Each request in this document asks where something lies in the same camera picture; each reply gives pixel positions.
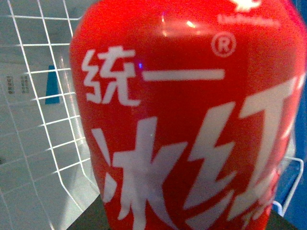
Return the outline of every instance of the red bottle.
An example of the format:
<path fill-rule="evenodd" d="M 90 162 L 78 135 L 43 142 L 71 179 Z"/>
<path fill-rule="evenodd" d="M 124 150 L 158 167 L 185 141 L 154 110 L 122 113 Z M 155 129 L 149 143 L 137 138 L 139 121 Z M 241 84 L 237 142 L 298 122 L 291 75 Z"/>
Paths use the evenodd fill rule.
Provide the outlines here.
<path fill-rule="evenodd" d="M 104 0 L 71 67 L 113 230 L 263 230 L 305 80 L 285 0 Z"/>

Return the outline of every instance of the metal grid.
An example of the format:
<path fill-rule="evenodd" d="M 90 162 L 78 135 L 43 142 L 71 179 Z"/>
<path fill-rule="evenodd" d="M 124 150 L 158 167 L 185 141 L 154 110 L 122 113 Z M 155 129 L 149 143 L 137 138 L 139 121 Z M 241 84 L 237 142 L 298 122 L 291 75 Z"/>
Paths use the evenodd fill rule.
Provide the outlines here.
<path fill-rule="evenodd" d="M 12 7 L 12 3 L 11 3 L 11 0 L 7 0 L 7 4 L 10 8 L 10 15 L 4 15 L 2 17 L 7 17 L 7 18 L 12 18 L 13 20 L 13 23 L 14 23 L 14 26 L 15 26 L 15 30 L 16 30 L 16 33 L 17 33 L 17 36 L 18 36 L 18 40 L 19 40 L 19 44 L 18 45 L 1 45 L 0 47 L 20 47 L 21 50 L 22 50 L 22 54 L 23 54 L 23 57 L 24 57 L 24 62 L 25 62 L 25 65 L 26 65 L 26 69 L 27 69 L 27 72 L 24 73 L 24 74 L 27 74 L 29 76 L 29 79 L 30 79 L 30 82 L 31 82 L 31 85 L 32 85 L 32 88 L 33 88 L 33 91 L 34 91 L 34 95 L 35 95 L 35 98 L 34 99 L 31 99 L 31 101 L 36 101 L 37 103 L 37 107 L 39 109 L 39 113 L 41 115 L 41 118 L 42 118 L 42 121 L 43 121 L 43 124 L 37 126 L 37 127 L 44 127 L 45 129 L 45 132 L 46 132 L 46 135 L 47 135 L 47 138 L 48 138 L 48 142 L 49 142 L 49 148 L 46 149 L 45 151 L 48 151 L 50 150 L 51 153 L 52 153 L 52 157 L 53 157 L 53 160 L 54 160 L 54 164 L 56 166 L 56 171 L 48 174 L 48 175 L 45 175 L 44 177 L 48 177 L 50 175 L 53 175 L 53 174 L 57 174 L 58 175 L 58 178 L 59 178 L 59 181 L 61 183 L 61 186 L 63 187 L 63 189 L 65 190 L 65 192 L 67 193 L 67 195 L 72 199 L 72 201 L 75 203 L 75 205 L 79 208 L 80 211 L 84 211 L 84 209 L 81 208 L 81 206 L 78 204 L 78 202 L 74 199 L 74 197 L 71 195 L 71 193 L 68 191 L 68 189 L 66 188 L 66 186 L 64 185 L 63 183 L 63 180 L 62 180 L 62 176 L 60 174 L 61 171 L 65 170 L 65 169 L 68 169 L 70 167 L 73 167 L 75 165 L 80 165 L 81 166 L 81 169 L 82 169 L 82 173 L 84 175 L 85 178 L 87 178 L 87 180 L 96 188 L 97 192 L 98 192 L 98 188 L 96 186 L 96 184 L 85 174 L 85 171 L 84 171 L 84 168 L 83 168 L 83 163 L 88 161 L 90 158 L 88 159 L 85 159 L 85 160 L 82 160 L 81 159 L 81 156 L 80 156 L 80 152 L 79 152 L 79 148 L 78 148 L 78 145 L 77 145 L 77 142 L 80 141 L 80 140 L 83 140 L 85 138 L 76 138 L 76 135 L 75 135 L 75 132 L 74 132 L 74 129 L 73 129 L 73 126 L 72 126 L 72 122 L 71 120 L 74 119 L 74 118 L 78 118 L 80 117 L 79 115 L 75 115 L 75 116 L 70 116 L 70 113 L 69 113 L 69 109 L 68 109 L 68 106 L 67 106 L 67 101 L 66 101 L 66 98 L 65 98 L 65 95 L 71 95 L 71 94 L 75 94 L 75 92 L 70 92 L 70 93 L 64 93 L 63 91 L 63 87 L 62 87 L 62 82 L 61 82 L 61 78 L 59 77 L 59 72 L 60 71 L 67 71 L 67 70 L 70 70 L 70 68 L 61 68 L 59 69 L 57 67 L 57 63 L 56 63 L 56 59 L 55 59 L 55 55 L 54 55 L 54 52 L 53 52 L 53 49 L 52 47 L 54 46 L 69 46 L 69 43 L 59 43 L 59 44 L 53 44 L 51 43 L 50 41 L 50 37 L 49 37 L 49 33 L 48 33 L 48 29 L 47 29 L 47 25 L 46 25 L 46 21 L 48 20 L 54 20 L 54 21 L 67 21 L 68 22 L 68 25 L 69 25 L 69 29 L 70 29 L 70 33 L 71 33 L 71 36 L 73 36 L 73 30 L 72 30 L 72 26 L 71 26 L 71 21 L 78 21 L 80 20 L 80 18 L 70 18 L 69 17 L 69 14 L 68 14 L 68 10 L 67 10 L 67 6 L 66 6 L 66 1 L 63 0 L 63 4 L 64 4 L 64 8 L 65 8 L 65 13 L 66 13 L 66 18 L 56 18 L 56 17 L 44 17 L 44 13 L 43 13 L 43 10 L 42 10 L 42 6 L 41 6 L 41 2 L 40 0 L 37 0 L 37 4 L 38 4 L 38 7 L 39 7 L 39 11 L 40 11 L 40 17 L 35 17 L 35 16 L 21 16 L 21 15 L 15 15 L 14 14 L 14 11 L 13 11 L 13 7 Z M 44 25 L 44 29 L 45 29 L 45 33 L 46 33 L 46 36 L 47 36 L 47 41 L 48 43 L 47 44 L 24 44 L 23 41 L 22 41 L 22 38 L 21 38 L 21 35 L 20 35 L 20 28 L 18 27 L 18 24 L 16 22 L 16 18 L 21 18 L 21 19 L 38 19 L 38 20 L 42 20 L 43 22 L 43 25 Z M 25 47 L 31 47 L 31 46 L 38 46 L 38 47 L 43 47 L 43 46 L 46 46 L 46 47 L 49 47 L 50 49 L 50 52 L 51 52 L 51 57 L 52 57 L 52 61 L 53 61 L 53 65 L 55 67 L 55 69 L 53 70 L 41 70 L 41 71 L 31 71 L 30 70 L 30 65 L 29 65 L 29 62 L 28 62 L 28 59 L 27 59 L 27 56 L 26 56 L 26 52 L 25 52 Z M 35 88 L 35 83 L 34 83 L 34 80 L 33 80 L 33 74 L 38 74 L 38 73 L 49 73 L 49 72 L 56 72 L 56 75 L 57 75 L 57 81 L 59 83 L 59 89 L 60 89 L 60 93 L 57 94 L 57 95 L 52 95 L 52 96 L 44 96 L 44 97 L 39 97 L 38 96 L 38 93 L 37 93 L 37 90 Z M 4 86 L 2 85 L 2 83 L 0 82 L 0 87 L 2 89 L 2 91 L 4 92 Z M 66 110 L 66 114 L 67 114 L 67 118 L 64 118 L 64 119 L 59 119 L 59 120 L 56 120 L 56 121 L 52 121 L 52 122 L 46 122 L 45 121 L 45 117 L 44 117 L 44 114 L 43 114 L 43 110 L 42 110 L 42 107 L 41 107 L 41 104 L 40 104 L 40 100 L 43 100 L 43 99 L 47 99 L 47 98 L 53 98 L 53 97 L 61 97 L 62 100 L 63 100 L 63 103 L 64 103 L 64 106 L 65 106 L 65 110 Z M 30 174 L 30 177 L 31 177 L 31 184 L 35 190 L 35 195 L 37 196 L 37 199 L 39 200 L 40 202 L 40 205 L 46 215 L 46 218 L 48 219 L 48 222 L 49 222 L 49 225 L 50 225 L 50 228 L 52 230 L 55 230 L 52 222 L 51 222 L 51 219 L 50 219 L 50 216 L 46 210 L 46 208 L 44 207 L 44 204 L 37 192 L 37 188 L 36 188 L 36 185 L 35 185 L 35 182 L 43 179 L 42 177 L 40 178 L 37 178 L 37 179 L 34 179 L 33 176 L 32 176 L 32 173 L 31 173 L 31 170 L 30 170 L 30 166 L 29 166 L 29 162 L 28 162 L 28 158 L 33 156 L 33 155 L 26 155 L 25 151 L 24 151 L 24 147 L 22 145 L 22 141 L 21 141 L 21 137 L 20 137 L 20 132 L 24 132 L 24 131 L 28 131 L 32 128 L 29 128 L 29 129 L 24 129 L 24 130 L 18 130 L 17 128 L 17 125 L 16 125 L 16 121 L 14 120 L 14 116 L 13 116 L 13 113 L 12 113 L 12 109 L 11 109 L 11 106 L 12 105 L 16 105 L 16 104 L 22 104 L 23 102 L 16 102 L 16 103 L 9 103 L 9 100 L 7 98 L 7 96 L 5 95 L 5 101 L 6 101 L 6 104 L 7 104 L 7 107 L 9 109 L 9 112 L 10 112 L 10 115 L 12 117 L 12 121 L 13 121 L 13 124 L 14 124 L 14 133 L 8 133 L 8 134 L 5 134 L 5 135 L 2 135 L 0 137 L 4 137 L 4 136 L 9 136 L 11 134 L 17 134 L 17 137 L 18 137 L 18 140 L 19 140 L 19 144 L 20 144 L 20 148 L 22 150 L 22 154 L 23 154 L 23 158 L 20 158 L 20 159 L 17 159 L 17 160 L 14 160 L 14 161 L 10 161 L 8 163 L 5 163 L 5 164 L 13 164 L 13 163 L 16 163 L 18 161 L 22 161 L 22 160 L 25 160 L 25 163 L 26 163 L 26 166 L 27 166 L 27 170 L 29 171 L 29 174 Z M 61 121 L 68 121 L 69 124 L 70 124 L 70 129 L 71 129 L 71 133 L 72 133 L 72 136 L 73 136 L 73 140 L 72 141 L 69 141 L 69 142 L 66 142 L 66 143 L 62 143 L 62 144 L 59 144 L 59 145 L 52 145 L 52 142 L 51 142 L 51 139 L 50 139 L 50 135 L 49 135 L 49 130 L 48 130 L 48 126 L 51 125 L 51 124 L 54 124 L 54 123 L 58 123 L 58 122 L 61 122 Z M 75 163 L 75 164 L 71 164 L 67 167 L 64 167 L 64 168 L 59 168 L 58 166 L 58 162 L 57 162 L 57 158 L 55 156 L 55 152 L 54 152 L 54 149 L 56 148 L 59 148 L 59 147 L 62 147 L 62 146 L 65 146 L 65 145 L 68 145 L 68 144 L 71 144 L 71 143 L 74 143 L 75 144 L 75 148 L 76 148 L 76 151 L 77 151 L 77 154 L 78 154 L 78 162 Z M 9 222 L 10 222 L 10 225 L 11 225 L 11 229 L 13 230 L 13 223 L 12 223 L 12 218 L 10 216 L 10 212 L 9 212 L 9 208 L 8 208 L 8 205 L 7 205 L 7 202 L 5 200 L 5 195 L 12 192 L 13 190 L 16 190 L 16 189 L 20 189 L 22 187 L 25 187 L 29 185 L 29 183 L 26 183 L 26 184 L 23 184 L 22 186 L 19 186 L 19 187 L 16 187 L 16 188 L 13 188 L 12 190 L 10 191 L 7 191 L 7 192 L 3 192 L 0 188 L 0 197 L 5 205 L 5 208 L 7 209 L 7 213 L 9 214 Z"/>

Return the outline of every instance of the dark surface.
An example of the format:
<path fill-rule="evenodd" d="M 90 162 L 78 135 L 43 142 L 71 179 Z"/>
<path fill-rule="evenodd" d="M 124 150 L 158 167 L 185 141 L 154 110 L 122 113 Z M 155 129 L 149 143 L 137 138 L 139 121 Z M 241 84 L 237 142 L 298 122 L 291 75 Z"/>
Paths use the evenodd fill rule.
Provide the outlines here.
<path fill-rule="evenodd" d="M 110 230 L 100 196 L 68 230 Z M 272 210 L 266 230 L 297 230 L 297 228 Z"/>

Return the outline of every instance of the registered trademark symbol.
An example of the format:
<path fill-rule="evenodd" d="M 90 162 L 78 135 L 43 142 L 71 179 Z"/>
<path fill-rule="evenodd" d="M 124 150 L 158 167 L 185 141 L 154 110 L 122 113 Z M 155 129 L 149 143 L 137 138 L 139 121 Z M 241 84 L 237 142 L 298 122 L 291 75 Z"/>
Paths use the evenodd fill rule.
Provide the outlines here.
<path fill-rule="evenodd" d="M 236 50 L 236 37 L 230 32 L 217 33 L 212 39 L 211 48 L 215 55 L 229 57 Z"/>

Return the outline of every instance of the blue object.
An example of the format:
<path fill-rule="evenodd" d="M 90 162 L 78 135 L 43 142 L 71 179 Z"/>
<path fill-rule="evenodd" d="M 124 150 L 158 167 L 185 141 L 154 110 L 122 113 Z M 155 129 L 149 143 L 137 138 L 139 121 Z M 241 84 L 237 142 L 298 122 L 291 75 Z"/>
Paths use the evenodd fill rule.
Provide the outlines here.
<path fill-rule="evenodd" d="M 49 66 L 49 70 L 55 69 L 54 66 Z M 57 79 L 57 73 L 49 72 L 48 73 L 48 79 L 47 79 L 47 90 L 46 90 L 46 96 L 52 96 L 59 94 L 59 88 L 58 88 L 58 79 Z M 45 100 L 45 104 L 59 104 L 59 97 L 51 97 L 47 98 Z"/>
<path fill-rule="evenodd" d="M 300 13 L 307 23 L 307 1 L 293 0 L 293 3 L 300 9 Z M 292 201 L 285 214 L 285 218 L 294 224 L 299 230 L 307 230 L 307 86 L 305 85 L 300 107 L 295 123 L 295 145 L 296 157 L 305 162 L 305 170 L 302 179 L 297 187 Z"/>

